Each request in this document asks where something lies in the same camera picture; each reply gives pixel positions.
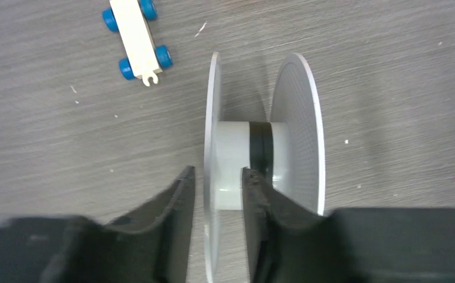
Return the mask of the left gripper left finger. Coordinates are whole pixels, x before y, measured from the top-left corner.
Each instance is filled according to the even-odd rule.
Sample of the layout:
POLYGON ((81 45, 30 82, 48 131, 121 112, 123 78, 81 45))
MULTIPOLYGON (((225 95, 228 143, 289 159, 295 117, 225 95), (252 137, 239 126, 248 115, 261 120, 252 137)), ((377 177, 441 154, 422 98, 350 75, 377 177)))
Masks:
POLYGON ((102 225, 66 220, 42 282, 186 282, 195 206, 195 168, 157 195, 102 225))

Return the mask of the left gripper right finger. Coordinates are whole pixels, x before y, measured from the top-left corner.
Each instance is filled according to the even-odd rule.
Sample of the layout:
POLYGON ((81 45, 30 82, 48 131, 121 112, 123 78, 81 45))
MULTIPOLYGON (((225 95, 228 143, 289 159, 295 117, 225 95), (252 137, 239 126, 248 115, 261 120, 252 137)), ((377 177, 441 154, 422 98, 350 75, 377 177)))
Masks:
POLYGON ((350 210, 319 216, 249 168, 242 196, 250 282, 364 281, 352 255, 350 210))

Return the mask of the grey cable spool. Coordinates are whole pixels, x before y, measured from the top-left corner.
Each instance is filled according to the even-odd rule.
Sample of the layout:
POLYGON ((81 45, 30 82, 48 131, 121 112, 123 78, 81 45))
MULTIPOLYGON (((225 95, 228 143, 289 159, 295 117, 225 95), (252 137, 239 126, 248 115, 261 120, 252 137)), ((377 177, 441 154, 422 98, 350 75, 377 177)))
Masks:
POLYGON ((212 55, 204 135, 204 254, 217 281, 222 210, 241 210, 242 169, 258 170, 275 189, 315 214, 325 210, 325 137, 312 71, 301 54, 282 62, 267 121, 228 121, 222 110, 221 57, 212 55))

